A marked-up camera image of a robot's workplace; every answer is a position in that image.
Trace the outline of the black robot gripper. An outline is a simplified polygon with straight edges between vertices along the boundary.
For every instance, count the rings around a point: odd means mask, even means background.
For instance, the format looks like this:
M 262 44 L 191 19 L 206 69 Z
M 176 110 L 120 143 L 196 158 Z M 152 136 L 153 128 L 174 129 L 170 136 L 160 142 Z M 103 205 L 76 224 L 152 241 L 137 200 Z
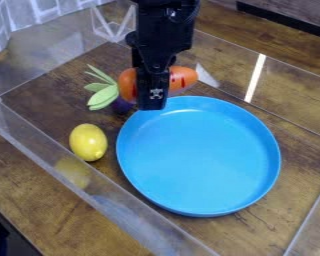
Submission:
M 136 4 L 136 29 L 125 36 L 136 69 L 140 110 L 162 110 L 170 92 L 170 66 L 192 47 L 200 0 L 131 0 Z

